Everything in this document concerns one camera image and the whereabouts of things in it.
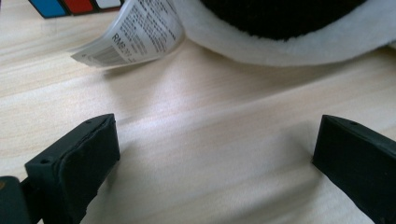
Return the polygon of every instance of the wooden table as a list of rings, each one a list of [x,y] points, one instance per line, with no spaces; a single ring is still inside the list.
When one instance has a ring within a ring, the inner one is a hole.
[[[396,139],[396,50],[322,66],[235,63],[185,40],[115,69],[69,49],[117,12],[43,20],[0,12],[0,175],[83,120],[114,113],[121,161],[82,223],[373,223],[310,164],[323,114]]]

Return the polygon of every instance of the white fabric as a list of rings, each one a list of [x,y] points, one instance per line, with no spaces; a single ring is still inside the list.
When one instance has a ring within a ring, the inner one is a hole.
[[[368,0],[342,19],[288,41],[258,38],[218,19],[199,0],[175,0],[187,36],[242,63],[277,66],[334,63],[396,39],[396,1]]]

